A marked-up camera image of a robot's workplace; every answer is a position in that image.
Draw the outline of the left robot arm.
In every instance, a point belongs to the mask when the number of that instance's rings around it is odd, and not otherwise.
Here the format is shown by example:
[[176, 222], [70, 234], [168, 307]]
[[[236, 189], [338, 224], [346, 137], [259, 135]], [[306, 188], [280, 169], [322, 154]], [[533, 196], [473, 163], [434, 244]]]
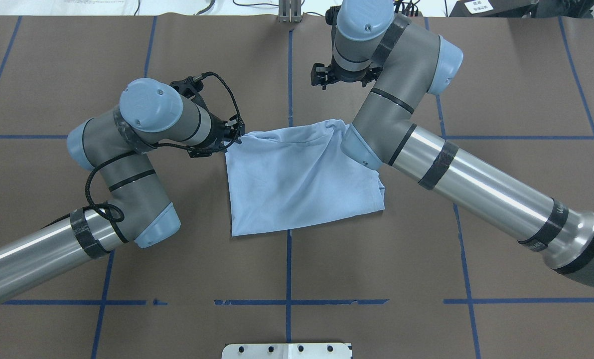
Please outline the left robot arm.
[[147, 248], [176, 234], [181, 221], [149, 153], [210, 157], [238, 143], [243, 127], [233, 91], [213, 71], [130, 82], [112, 109], [68, 134], [69, 155], [88, 173], [87, 204], [0, 248], [0, 305], [125, 243]]

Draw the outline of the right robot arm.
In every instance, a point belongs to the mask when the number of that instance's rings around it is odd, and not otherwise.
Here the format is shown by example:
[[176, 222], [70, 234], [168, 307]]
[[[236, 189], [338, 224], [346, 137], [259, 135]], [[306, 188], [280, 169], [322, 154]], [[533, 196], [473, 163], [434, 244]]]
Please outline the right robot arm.
[[408, 175], [540, 254], [559, 275], [594, 288], [594, 212], [572, 210], [412, 121], [425, 95], [452, 82], [460, 48], [396, 13], [391, 0], [345, 0], [326, 22], [326, 78], [374, 82], [343, 136], [345, 155]]

